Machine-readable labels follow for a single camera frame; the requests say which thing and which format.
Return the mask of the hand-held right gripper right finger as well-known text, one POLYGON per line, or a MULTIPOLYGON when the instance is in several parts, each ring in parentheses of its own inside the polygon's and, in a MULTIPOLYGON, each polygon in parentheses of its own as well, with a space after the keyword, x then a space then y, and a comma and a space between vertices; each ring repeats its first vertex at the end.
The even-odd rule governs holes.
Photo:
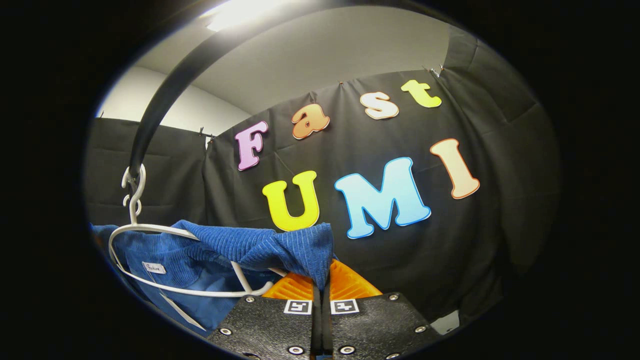
POLYGON ((381 292, 332 260, 321 308, 321 349, 333 360, 408 360, 441 333, 402 292, 381 292))

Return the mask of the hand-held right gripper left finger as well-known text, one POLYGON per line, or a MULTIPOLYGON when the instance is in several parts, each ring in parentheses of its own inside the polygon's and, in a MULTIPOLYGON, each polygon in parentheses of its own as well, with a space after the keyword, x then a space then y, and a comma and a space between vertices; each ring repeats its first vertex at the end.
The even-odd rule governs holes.
POLYGON ((206 340, 242 360, 317 360, 319 292, 290 272, 265 294, 243 296, 206 340))

